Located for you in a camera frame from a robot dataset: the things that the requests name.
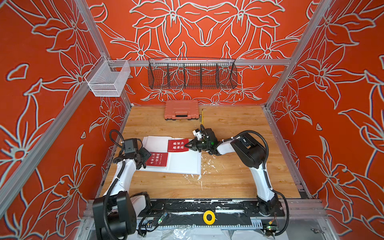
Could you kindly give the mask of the red card top row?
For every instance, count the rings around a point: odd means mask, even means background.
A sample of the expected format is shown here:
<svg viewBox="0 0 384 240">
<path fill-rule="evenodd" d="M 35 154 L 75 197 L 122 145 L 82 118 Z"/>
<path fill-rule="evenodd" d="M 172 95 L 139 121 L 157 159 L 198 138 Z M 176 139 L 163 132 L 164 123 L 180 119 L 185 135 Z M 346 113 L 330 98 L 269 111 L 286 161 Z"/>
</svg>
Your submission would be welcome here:
<svg viewBox="0 0 384 240">
<path fill-rule="evenodd" d="M 168 153 L 183 153 L 188 152 L 189 148 L 186 147 L 186 144 L 190 142 L 189 139 L 170 139 L 168 140 Z"/>
</svg>

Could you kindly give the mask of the red card row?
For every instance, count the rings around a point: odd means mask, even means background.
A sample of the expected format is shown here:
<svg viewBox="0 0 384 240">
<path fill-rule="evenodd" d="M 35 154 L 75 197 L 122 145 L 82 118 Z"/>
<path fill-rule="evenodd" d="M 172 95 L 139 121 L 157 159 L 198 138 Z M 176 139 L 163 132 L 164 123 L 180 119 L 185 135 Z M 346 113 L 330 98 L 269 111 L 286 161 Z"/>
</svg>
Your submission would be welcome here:
<svg viewBox="0 0 384 240">
<path fill-rule="evenodd" d="M 152 153 L 146 165 L 150 167 L 166 167 L 169 153 Z"/>
<path fill-rule="evenodd" d="M 189 139 L 170 139 L 168 140 L 168 153 L 183 153 L 188 152 L 189 148 L 186 147 L 186 144 L 190 142 Z"/>
</svg>

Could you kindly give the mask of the white photo album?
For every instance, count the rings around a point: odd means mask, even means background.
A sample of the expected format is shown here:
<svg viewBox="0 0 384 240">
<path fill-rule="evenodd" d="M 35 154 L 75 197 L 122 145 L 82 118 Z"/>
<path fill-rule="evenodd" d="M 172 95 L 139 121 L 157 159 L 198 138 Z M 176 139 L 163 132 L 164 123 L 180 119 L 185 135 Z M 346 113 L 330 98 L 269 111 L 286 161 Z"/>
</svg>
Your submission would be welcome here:
<svg viewBox="0 0 384 240">
<path fill-rule="evenodd" d="M 148 136 L 143 138 L 144 148 L 152 153 L 168 153 L 168 140 L 180 139 L 172 137 Z M 144 172 L 160 172 L 172 174 L 201 174 L 202 153 L 189 150 L 183 153 L 169 153 L 168 164 L 164 167 L 150 167 L 141 169 Z"/>
</svg>

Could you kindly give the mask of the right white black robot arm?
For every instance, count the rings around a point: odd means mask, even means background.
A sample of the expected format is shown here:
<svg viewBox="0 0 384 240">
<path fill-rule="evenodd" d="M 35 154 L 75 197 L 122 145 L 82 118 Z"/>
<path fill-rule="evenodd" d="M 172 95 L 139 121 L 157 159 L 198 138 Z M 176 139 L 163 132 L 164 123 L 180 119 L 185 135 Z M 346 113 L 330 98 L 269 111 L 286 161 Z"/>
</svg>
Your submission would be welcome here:
<svg viewBox="0 0 384 240">
<path fill-rule="evenodd" d="M 184 145 L 185 148 L 195 152 L 207 152 L 211 156 L 222 156 L 236 153 L 242 163 L 252 173 L 257 187 L 257 200 L 259 213 L 263 216 L 273 214 L 278 207 L 278 195 L 282 195 L 273 189 L 267 171 L 269 146 L 265 138 L 258 132 L 245 130 L 234 137 L 219 141 L 212 129 L 200 129 L 193 131 L 195 138 Z"/>
</svg>

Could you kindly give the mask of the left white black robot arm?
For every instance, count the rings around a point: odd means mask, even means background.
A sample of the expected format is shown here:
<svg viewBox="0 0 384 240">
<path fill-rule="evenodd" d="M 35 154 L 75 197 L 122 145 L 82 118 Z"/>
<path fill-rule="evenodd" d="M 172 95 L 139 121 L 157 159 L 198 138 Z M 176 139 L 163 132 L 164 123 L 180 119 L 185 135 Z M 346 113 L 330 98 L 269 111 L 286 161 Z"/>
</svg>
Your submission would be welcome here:
<svg viewBox="0 0 384 240">
<path fill-rule="evenodd" d="M 151 153 L 142 140 L 124 139 L 117 130 L 111 130 L 110 140 L 120 148 L 113 159 L 117 165 L 112 183 L 102 197 L 92 205 L 98 240 L 125 240 L 137 230 L 137 217 L 148 205 L 147 193 L 130 196 L 129 189 L 134 173 L 146 168 Z"/>
</svg>

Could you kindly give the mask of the red plastic tool case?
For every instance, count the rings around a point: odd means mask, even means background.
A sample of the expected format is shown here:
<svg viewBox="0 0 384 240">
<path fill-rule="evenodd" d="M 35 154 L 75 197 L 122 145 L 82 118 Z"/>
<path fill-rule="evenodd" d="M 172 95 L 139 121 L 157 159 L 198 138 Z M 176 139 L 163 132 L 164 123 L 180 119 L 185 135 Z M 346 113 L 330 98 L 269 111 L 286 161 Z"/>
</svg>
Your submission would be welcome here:
<svg viewBox="0 0 384 240">
<path fill-rule="evenodd" d="M 197 100 L 169 100 L 166 102 L 164 118 L 168 120 L 198 120 L 200 118 Z"/>
</svg>

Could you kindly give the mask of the white mesh basket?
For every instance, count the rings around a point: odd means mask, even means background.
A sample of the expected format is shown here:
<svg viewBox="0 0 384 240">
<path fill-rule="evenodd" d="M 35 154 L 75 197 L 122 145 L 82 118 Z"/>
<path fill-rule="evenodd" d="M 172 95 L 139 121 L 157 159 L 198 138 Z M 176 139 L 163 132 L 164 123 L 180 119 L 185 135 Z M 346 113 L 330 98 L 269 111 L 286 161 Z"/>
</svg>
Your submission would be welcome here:
<svg viewBox="0 0 384 240">
<path fill-rule="evenodd" d="M 128 61 L 110 61 L 101 56 L 85 81 L 96 97 L 120 97 L 130 75 Z"/>
</svg>

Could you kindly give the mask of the yellow tape roll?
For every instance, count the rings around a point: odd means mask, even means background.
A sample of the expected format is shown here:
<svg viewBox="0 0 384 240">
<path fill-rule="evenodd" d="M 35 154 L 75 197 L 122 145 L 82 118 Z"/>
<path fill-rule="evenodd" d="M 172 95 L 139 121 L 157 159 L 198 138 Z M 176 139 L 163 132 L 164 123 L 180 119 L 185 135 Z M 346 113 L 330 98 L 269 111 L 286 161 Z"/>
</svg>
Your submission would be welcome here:
<svg viewBox="0 0 384 240">
<path fill-rule="evenodd" d="M 216 221 L 215 213 L 211 210 L 205 211 L 203 214 L 203 221 L 208 226 L 213 225 Z"/>
</svg>

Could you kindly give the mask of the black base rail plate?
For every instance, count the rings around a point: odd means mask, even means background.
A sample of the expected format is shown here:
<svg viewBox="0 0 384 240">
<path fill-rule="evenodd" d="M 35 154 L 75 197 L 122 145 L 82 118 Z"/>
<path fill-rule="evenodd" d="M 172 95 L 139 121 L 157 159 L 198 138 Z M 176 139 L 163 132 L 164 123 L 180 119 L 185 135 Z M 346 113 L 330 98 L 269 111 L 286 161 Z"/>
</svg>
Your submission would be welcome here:
<svg viewBox="0 0 384 240">
<path fill-rule="evenodd" d="M 203 221 L 205 211 L 211 210 L 216 221 L 208 226 Z M 256 199 L 153 199 L 138 217 L 138 228 L 148 230 L 208 229 L 278 231 L 286 222 L 281 203 L 273 214 L 259 213 Z"/>
</svg>

